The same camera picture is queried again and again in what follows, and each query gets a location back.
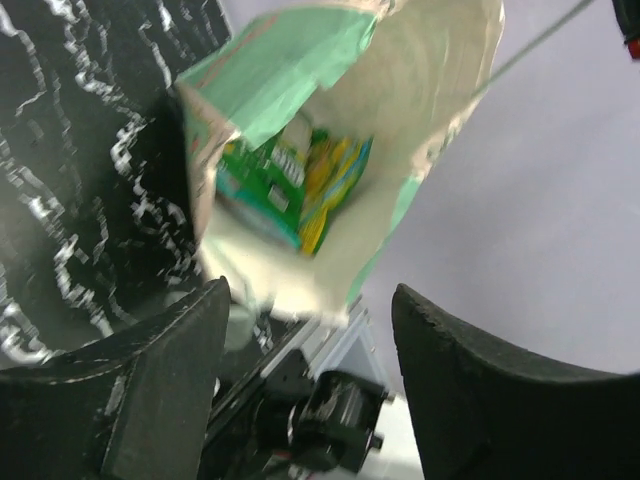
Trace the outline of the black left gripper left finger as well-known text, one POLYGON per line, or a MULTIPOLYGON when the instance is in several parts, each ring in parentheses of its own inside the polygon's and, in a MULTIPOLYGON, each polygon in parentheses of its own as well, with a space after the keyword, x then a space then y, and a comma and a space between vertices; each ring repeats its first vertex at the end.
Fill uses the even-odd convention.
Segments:
POLYGON ((208 282, 163 313, 1 374, 5 479, 193 479, 231 298, 208 282))

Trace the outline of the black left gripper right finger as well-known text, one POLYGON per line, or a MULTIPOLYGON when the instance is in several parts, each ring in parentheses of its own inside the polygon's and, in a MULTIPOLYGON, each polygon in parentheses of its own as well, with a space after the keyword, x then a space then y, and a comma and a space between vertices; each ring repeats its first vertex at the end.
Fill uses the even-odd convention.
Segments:
POLYGON ((639 377, 502 340, 407 285, 392 324, 428 479, 635 479, 639 377))

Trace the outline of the green yellow candy packet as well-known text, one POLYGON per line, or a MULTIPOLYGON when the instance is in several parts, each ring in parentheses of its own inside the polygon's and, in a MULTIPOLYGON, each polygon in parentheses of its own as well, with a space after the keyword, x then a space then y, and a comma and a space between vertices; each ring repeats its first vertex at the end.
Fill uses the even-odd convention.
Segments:
POLYGON ((284 133, 251 150, 228 143, 217 165, 216 193, 232 214, 289 249, 315 255, 336 212, 358 184, 373 139, 314 129, 302 153, 284 133))

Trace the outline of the green illustrated paper gift bag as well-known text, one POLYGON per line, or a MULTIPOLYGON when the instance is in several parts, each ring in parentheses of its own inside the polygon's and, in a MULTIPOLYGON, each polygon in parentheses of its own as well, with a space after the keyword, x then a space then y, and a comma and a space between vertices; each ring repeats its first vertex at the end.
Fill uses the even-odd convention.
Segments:
POLYGON ((252 313, 347 322, 500 76, 500 1, 297 1, 178 76, 206 274, 252 313))

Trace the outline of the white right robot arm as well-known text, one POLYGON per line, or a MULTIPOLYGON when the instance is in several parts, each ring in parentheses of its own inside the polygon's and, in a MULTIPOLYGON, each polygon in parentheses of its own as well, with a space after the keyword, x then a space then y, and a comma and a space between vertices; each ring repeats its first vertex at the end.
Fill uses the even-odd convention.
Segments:
POLYGON ((383 446, 376 432, 394 400, 380 384, 341 370, 312 377, 294 349, 268 374, 255 369, 215 394, 200 479, 314 479, 357 474, 383 446))

